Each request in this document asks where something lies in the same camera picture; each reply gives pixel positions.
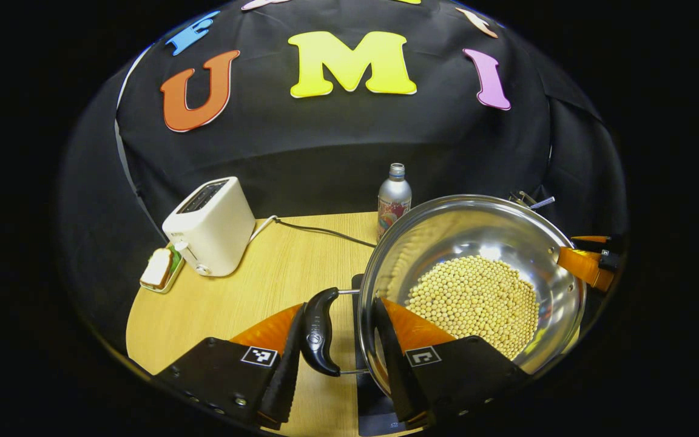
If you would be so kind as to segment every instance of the table surface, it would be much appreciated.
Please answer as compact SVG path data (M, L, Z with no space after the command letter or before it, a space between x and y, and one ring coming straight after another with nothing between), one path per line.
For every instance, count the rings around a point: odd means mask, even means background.
M376 212L282 218L376 242ZM236 271L203 277L182 269L166 294L139 288L126 329L128 354L156 374L203 338L228 339L285 308L307 302L325 288L350 288L373 249L322 232L271 223L249 244ZM352 298L331 306L331 356L343 370L355 368ZM338 378L314 371L300 358L293 407L284 435L358 435L355 375ZM406 435L414 431L390 435Z

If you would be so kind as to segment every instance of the black pan handle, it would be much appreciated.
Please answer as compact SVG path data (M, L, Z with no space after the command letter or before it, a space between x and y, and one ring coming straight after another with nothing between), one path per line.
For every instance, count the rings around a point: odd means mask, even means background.
M331 315L328 311L331 304L339 295L359 293L360 290L339 290L336 287L322 290L314 295L303 309L303 335L302 341L303 360L314 370L328 376L339 376L341 369L331 359L331 339L333 326ZM346 371L346 373L358 373L359 371Z

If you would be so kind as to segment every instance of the letter m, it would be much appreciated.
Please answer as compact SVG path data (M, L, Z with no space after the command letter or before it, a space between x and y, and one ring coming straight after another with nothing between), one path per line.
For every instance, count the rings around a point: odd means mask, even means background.
M288 39L299 47L299 83L291 88L291 96L325 96L333 91L333 83L322 75L322 66L347 91L355 91L363 73L371 66L371 78L366 88L388 94L414 94L403 59L406 38L397 33L369 32L355 50L344 45L330 32L299 33Z

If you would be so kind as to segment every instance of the bottle label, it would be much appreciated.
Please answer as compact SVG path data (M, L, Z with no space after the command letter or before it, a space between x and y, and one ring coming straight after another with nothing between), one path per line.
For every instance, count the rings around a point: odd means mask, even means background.
M411 208L411 200L407 202L386 202L381 198L377 207L377 238L381 238L390 226L397 219L406 213Z

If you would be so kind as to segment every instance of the toaster slot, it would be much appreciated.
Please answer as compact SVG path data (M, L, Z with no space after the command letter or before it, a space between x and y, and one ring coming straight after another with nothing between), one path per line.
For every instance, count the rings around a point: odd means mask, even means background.
M221 180L220 182L211 183L205 186L195 196L177 211L177 214L184 214L187 212L194 212L202 209L211 199L214 197L221 188L228 182L228 180Z

